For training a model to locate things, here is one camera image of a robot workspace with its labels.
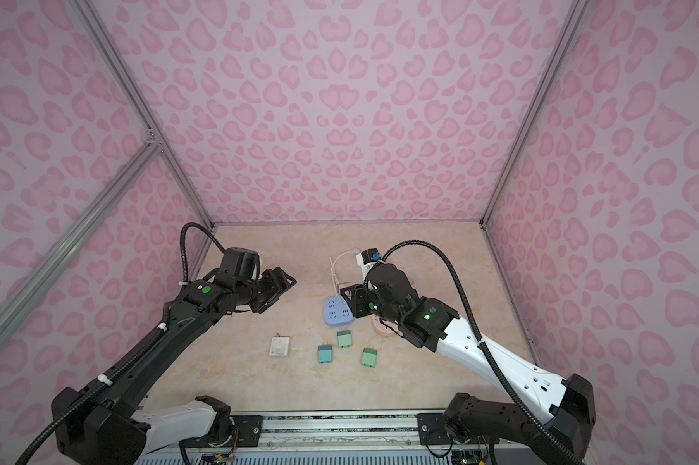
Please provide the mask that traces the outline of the teal plug adapter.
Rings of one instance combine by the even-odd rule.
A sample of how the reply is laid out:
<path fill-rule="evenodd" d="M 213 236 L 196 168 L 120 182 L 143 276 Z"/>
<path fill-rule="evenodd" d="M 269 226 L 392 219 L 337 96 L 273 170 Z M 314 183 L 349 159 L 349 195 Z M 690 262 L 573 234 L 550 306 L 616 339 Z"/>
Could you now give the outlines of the teal plug adapter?
<path fill-rule="evenodd" d="M 320 345 L 317 350 L 317 360 L 319 364 L 333 362 L 333 348 L 331 345 Z"/>

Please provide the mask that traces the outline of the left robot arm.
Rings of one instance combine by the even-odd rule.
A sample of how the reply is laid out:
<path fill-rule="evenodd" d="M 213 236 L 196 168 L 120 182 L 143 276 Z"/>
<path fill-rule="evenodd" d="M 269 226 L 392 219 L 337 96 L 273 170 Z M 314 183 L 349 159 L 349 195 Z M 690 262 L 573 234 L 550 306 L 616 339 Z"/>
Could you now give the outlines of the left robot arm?
<path fill-rule="evenodd" d="M 83 389 L 63 389 L 51 403 L 58 451 L 79 464 L 133 464 L 151 425 L 134 420 L 144 396 L 200 335 L 241 306 L 262 314 L 296 284 L 281 267 L 260 269 L 260 256 L 229 248 L 221 265 L 186 284 L 162 320 L 111 368 Z"/>

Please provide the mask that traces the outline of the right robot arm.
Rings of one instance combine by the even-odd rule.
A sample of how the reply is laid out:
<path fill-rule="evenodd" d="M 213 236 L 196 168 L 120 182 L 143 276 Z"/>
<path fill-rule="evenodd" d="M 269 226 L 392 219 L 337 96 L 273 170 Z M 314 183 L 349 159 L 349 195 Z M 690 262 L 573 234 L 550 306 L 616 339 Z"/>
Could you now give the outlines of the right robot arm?
<path fill-rule="evenodd" d="M 527 446 L 546 464 L 583 463 L 597 422 L 587 379 L 552 373 L 474 331 L 447 303 L 421 296 L 395 265 L 379 263 L 364 278 L 340 292 L 353 316 L 394 323 L 413 346 L 455 360 L 508 396 L 495 402 L 455 395 L 444 412 L 453 441 L 489 436 Z"/>

